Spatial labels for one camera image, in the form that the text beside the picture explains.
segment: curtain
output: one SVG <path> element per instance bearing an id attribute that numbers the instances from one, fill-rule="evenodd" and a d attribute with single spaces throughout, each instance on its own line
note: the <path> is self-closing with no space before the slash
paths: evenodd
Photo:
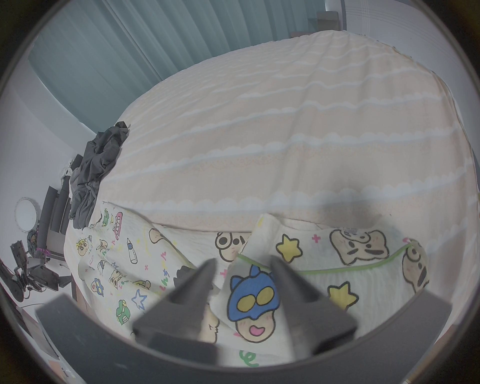
<path id="1" fill-rule="evenodd" d="M 315 32 L 312 20 L 324 10 L 324 0 L 72 0 L 40 32 L 29 61 L 65 108 L 104 131 L 176 72 Z"/>

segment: white round object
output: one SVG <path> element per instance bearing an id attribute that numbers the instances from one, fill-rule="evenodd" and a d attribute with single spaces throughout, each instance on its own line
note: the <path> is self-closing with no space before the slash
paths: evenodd
<path id="1" fill-rule="evenodd" d="M 25 233 L 35 228 L 38 215 L 33 201 L 28 197 L 22 197 L 15 206 L 15 221 Z"/>

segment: yellow eye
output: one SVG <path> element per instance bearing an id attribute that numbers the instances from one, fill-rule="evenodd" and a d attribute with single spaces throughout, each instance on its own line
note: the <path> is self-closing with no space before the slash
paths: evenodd
<path id="1" fill-rule="evenodd" d="M 272 301 L 275 293 L 273 292 L 272 287 L 263 288 L 257 295 L 258 305 L 265 305 Z"/>
<path id="2" fill-rule="evenodd" d="M 253 308 L 254 305 L 255 305 L 254 295 L 243 296 L 237 303 L 237 309 L 240 312 L 248 312 L 250 309 Z"/>

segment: bed sheet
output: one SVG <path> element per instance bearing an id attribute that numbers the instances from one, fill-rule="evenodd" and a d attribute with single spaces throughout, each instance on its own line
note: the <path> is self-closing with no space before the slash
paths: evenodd
<path id="1" fill-rule="evenodd" d="M 325 31 L 240 49 L 119 119 L 130 136 L 99 202 L 222 232 L 249 232 L 261 213 L 350 228 L 389 216 L 431 256 L 451 321 L 478 281 L 477 181 L 454 101 L 393 47 Z"/>

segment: dark gray garment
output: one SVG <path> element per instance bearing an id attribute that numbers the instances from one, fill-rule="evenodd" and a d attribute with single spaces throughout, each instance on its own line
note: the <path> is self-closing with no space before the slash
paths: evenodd
<path id="1" fill-rule="evenodd" d="M 100 181 L 113 168 L 120 147 L 127 138 L 128 128 L 119 121 L 105 132 L 99 132 L 89 141 L 84 158 L 72 177 L 72 208 L 69 219 L 73 227 L 83 229 L 88 226 L 95 208 Z"/>

